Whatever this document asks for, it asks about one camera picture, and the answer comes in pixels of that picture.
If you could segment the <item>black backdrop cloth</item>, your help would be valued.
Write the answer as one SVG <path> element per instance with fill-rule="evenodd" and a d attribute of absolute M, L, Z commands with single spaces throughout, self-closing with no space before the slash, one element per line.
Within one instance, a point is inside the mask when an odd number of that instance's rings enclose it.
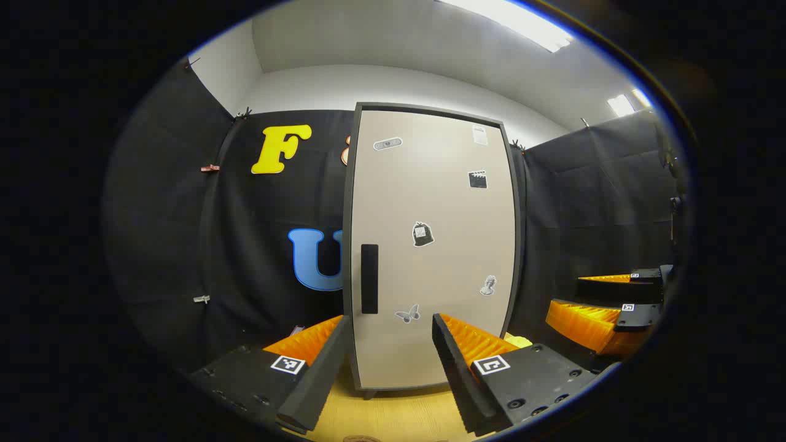
<path fill-rule="evenodd" d="M 340 154 L 353 116 L 298 109 L 233 122 L 176 66 L 130 118 L 107 172 L 107 259 L 135 326 L 177 370 L 342 313 Z M 561 344 L 545 313 L 575 293 L 576 277 L 672 261 L 674 180 L 648 118 L 514 158 L 527 180 L 527 257 L 509 332 Z M 194 304 L 202 295 L 210 302 Z"/>

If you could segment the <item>small ceiling light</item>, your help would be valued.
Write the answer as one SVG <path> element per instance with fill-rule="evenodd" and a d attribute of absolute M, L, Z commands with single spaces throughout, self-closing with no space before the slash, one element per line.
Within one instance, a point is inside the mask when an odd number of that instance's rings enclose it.
<path fill-rule="evenodd" d="M 615 117 L 628 117 L 635 112 L 651 109 L 652 103 L 643 90 L 634 88 L 607 99 L 607 106 Z"/>

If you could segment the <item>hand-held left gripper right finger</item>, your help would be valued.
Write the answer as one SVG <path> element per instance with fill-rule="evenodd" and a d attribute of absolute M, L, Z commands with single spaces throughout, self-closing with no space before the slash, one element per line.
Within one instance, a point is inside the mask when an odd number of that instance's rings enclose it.
<path fill-rule="evenodd" d="M 547 345 L 517 347 L 446 314 L 432 317 L 432 341 L 464 428 L 475 435 L 530 430 L 601 380 Z"/>

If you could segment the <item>long ceiling light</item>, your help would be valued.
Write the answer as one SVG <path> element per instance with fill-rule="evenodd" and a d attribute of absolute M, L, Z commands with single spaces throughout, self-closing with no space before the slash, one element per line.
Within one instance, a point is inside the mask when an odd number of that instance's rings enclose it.
<path fill-rule="evenodd" d="M 573 37 L 555 23 L 513 0 L 437 0 L 508 28 L 550 53 L 572 44 Z"/>

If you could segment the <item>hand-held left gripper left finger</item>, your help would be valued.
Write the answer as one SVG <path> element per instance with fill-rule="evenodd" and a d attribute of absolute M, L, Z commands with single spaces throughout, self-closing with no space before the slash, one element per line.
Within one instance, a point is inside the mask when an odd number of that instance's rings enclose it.
<path fill-rule="evenodd" d="M 189 380 L 247 422 L 313 431 L 343 364 L 349 324 L 340 314 L 266 347 L 241 345 Z"/>

